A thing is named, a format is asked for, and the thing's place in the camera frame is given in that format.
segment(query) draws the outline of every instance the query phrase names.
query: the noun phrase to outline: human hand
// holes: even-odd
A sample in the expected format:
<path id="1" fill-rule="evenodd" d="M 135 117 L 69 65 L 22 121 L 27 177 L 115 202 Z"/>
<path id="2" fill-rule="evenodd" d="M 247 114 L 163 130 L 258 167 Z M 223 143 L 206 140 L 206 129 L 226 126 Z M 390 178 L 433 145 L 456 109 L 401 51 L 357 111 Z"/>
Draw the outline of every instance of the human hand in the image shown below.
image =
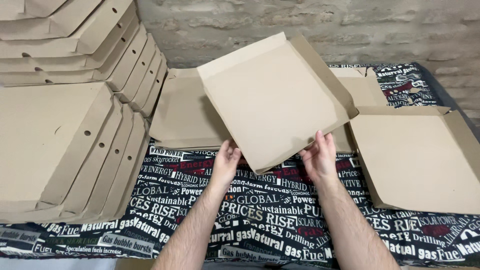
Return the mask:
<path id="1" fill-rule="evenodd" d="M 299 155 L 314 184 L 337 178 L 336 150 L 332 134 L 323 136 L 322 131 L 317 131 L 315 141 L 309 145 L 309 148 L 300 150 Z"/>
<path id="2" fill-rule="evenodd" d="M 237 165 L 241 157 L 240 149 L 233 140 L 223 142 L 215 157 L 210 182 L 217 185 L 225 194 L 237 173 Z"/>

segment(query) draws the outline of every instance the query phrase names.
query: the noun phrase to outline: wall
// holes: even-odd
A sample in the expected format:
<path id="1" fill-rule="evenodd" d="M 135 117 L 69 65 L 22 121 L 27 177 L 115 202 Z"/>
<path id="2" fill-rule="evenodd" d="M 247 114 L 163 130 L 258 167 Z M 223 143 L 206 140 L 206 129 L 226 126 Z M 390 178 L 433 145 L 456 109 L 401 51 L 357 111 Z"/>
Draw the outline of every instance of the wall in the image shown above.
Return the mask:
<path id="1" fill-rule="evenodd" d="M 169 67 L 195 67 L 281 31 L 327 63 L 418 61 L 480 126 L 479 0 L 138 0 Z"/>

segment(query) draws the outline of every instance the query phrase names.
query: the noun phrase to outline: forearm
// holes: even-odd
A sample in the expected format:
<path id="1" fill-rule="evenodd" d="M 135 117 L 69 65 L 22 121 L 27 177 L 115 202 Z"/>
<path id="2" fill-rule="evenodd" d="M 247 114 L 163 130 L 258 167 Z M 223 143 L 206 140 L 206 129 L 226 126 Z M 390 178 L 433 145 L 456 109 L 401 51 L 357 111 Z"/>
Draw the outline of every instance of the forearm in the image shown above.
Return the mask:
<path id="1" fill-rule="evenodd" d="M 223 194 L 210 184 L 158 255 L 154 270 L 201 269 Z"/>
<path id="2" fill-rule="evenodd" d="M 399 269 L 338 178 L 322 179 L 315 186 L 341 269 Z"/>

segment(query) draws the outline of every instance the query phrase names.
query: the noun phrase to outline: table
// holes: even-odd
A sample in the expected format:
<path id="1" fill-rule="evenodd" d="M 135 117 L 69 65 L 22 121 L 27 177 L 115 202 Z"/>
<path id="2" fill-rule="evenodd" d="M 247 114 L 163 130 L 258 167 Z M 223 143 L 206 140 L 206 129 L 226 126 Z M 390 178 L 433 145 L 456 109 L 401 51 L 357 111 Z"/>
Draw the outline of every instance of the table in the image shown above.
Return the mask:
<path id="1" fill-rule="evenodd" d="M 368 66 L 377 72 L 390 105 L 443 104 L 418 64 Z M 412 87 L 421 91 L 411 94 Z M 208 184 L 216 152 L 169 151 L 153 144 L 121 219 L 83 225 L 3 224 L 0 256 L 156 258 Z M 374 208 L 357 156 L 337 153 L 336 166 L 340 180 L 399 264 L 480 266 L 479 216 Z M 264 175 L 240 165 L 221 204 L 205 261 L 253 258 L 338 268 L 316 190 L 298 155 Z"/>

